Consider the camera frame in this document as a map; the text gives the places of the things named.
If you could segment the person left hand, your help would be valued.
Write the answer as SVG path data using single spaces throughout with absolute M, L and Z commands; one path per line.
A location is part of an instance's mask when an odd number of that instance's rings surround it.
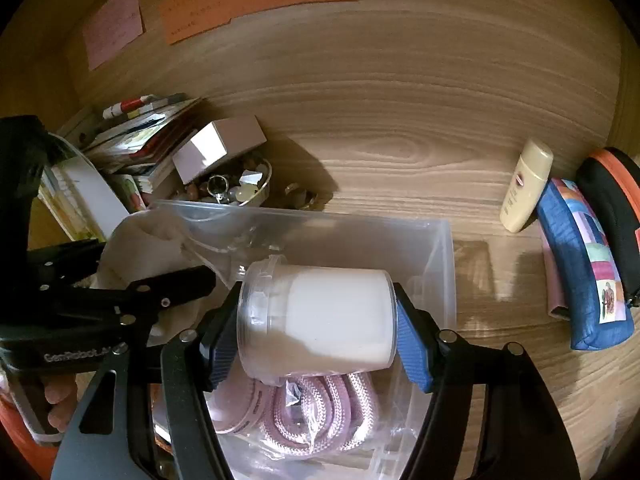
M 75 375 L 58 375 L 43 379 L 44 397 L 51 405 L 49 424 L 64 432 L 77 406 L 77 384 Z

